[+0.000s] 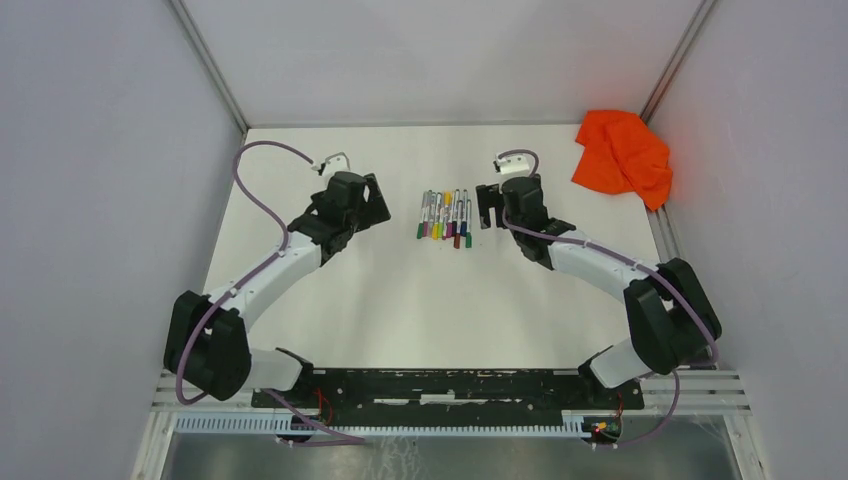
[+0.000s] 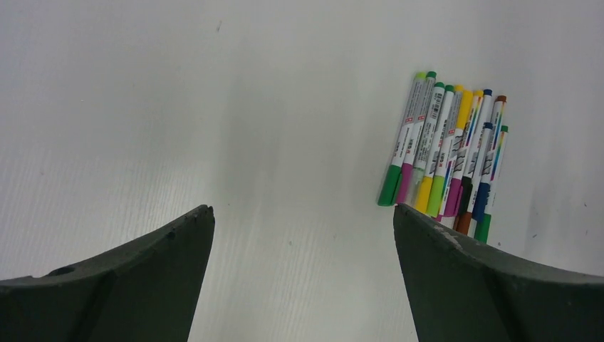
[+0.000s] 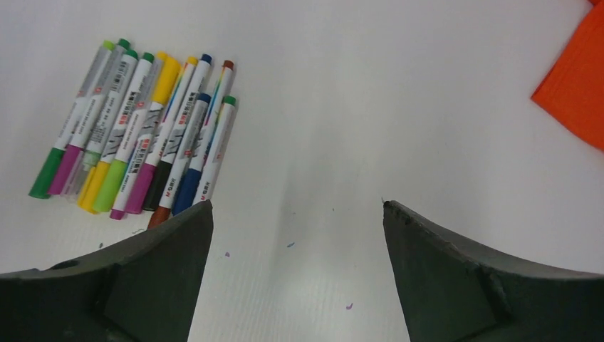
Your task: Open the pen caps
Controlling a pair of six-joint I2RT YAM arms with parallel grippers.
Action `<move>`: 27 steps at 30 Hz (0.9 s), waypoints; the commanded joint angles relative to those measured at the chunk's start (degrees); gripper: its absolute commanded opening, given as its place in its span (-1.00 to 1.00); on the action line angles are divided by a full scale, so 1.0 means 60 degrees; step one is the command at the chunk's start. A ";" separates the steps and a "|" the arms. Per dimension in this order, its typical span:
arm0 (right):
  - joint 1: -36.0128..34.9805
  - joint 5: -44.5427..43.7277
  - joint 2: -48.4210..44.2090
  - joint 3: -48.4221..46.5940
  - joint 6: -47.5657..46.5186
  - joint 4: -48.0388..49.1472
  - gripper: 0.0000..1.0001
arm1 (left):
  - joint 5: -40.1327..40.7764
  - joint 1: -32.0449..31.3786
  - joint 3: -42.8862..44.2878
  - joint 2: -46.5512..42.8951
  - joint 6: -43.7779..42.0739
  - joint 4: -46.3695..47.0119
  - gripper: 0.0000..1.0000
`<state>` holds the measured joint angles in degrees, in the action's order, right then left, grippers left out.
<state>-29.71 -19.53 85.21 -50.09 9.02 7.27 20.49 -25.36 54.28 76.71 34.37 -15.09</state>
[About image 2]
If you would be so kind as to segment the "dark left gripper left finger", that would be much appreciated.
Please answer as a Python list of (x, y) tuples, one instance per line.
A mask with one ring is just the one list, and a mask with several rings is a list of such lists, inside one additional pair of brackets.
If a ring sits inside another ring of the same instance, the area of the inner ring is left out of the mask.
[(1, 282), (3, 341), (186, 341), (214, 237), (211, 207), (41, 277)]

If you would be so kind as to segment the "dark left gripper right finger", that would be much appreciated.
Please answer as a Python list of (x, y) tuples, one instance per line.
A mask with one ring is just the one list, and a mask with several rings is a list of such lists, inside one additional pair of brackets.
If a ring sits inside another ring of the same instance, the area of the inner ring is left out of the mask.
[(407, 205), (393, 229), (420, 341), (601, 341), (603, 278), (546, 266)]

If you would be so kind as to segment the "marker with dark green cap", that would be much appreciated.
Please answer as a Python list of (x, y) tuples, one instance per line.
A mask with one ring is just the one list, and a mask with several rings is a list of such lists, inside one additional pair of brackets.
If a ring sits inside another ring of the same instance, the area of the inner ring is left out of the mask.
[(477, 222), (476, 229), (474, 232), (474, 238), (480, 242), (487, 243), (489, 228), (491, 224), (492, 210), (494, 206), (495, 189), (498, 181), (498, 177), (501, 173), (501, 167), (499, 166), (503, 153), (506, 147), (507, 136), (509, 135), (508, 125), (502, 125), (500, 133), (496, 141), (496, 147), (492, 151), (493, 165), (491, 174), (489, 177), (490, 183), (487, 183), (487, 197), (486, 206), (484, 209), (484, 218), (481, 222)]

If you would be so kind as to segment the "marker with blue cap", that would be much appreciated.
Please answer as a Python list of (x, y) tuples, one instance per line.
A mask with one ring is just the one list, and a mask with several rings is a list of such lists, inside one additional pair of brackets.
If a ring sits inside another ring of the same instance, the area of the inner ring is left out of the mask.
[(471, 197), (467, 207), (467, 211), (471, 214), (472, 219), (477, 222), (481, 222), (484, 218), (487, 197), (486, 184), (490, 183), (489, 177), (493, 165), (491, 149), (493, 141), (493, 124), (485, 123), (472, 177)]

